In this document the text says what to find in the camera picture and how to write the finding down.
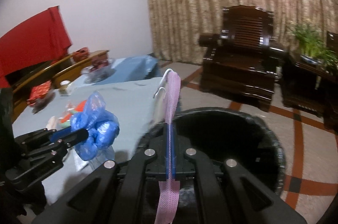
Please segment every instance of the red cloth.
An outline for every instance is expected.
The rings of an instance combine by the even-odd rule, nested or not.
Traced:
[[[25,20],[0,38],[0,88],[9,87],[5,75],[59,59],[71,45],[58,6]]]

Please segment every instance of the pink ribbon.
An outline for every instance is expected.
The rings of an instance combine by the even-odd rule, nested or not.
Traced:
[[[177,103],[180,96],[181,78],[179,75],[170,71],[168,73],[167,89],[165,95],[165,122],[167,124],[172,123],[172,119],[175,115]],[[169,137],[169,178],[167,181],[159,181],[160,196],[158,201],[157,213],[155,224],[168,224],[174,220],[177,205],[179,203],[180,196],[180,182],[172,179],[171,175],[171,141]]]

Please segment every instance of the blue plastic bag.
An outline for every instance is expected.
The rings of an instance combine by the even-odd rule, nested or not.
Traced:
[[[83,161],[92,160],[99,150],[111,146],[119,135],[117,117],[105,106],[103,97],[95,91],[87,99],[83,112],[75,113],[70,118],[72,132],[82,128],[88,130],[87,140],[75,145],[75,151]]]

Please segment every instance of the wooden side table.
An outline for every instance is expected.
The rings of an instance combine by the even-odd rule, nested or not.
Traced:
[[[308,64],[300,54],[290,53],[283,66],[281,88],[284,106],[315,112],[327,120],[329,128],[338,125],[338,97],[332,99],[338,91],[337,77],[321,65]]]

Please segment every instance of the green plant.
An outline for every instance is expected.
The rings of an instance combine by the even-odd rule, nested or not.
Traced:
[[[322,53],[323,41],[318,31],[309,24],[296,25],[292,33],[298,40],[300,52],[303,55],[316,59]]]
[[[295,25],[291,32],[298,41],[300,52],[303,55],[322,60],[322,64],[325,67],[337,68],[338,58],[335,52],[325,46],[319,32],[311,25]]]
[[[326,67],[337,67],[338,64],[338,58],[336,56],[336,53],[327,47],[323,47],[320,55],[318,58],[323,60],[323,64]]]

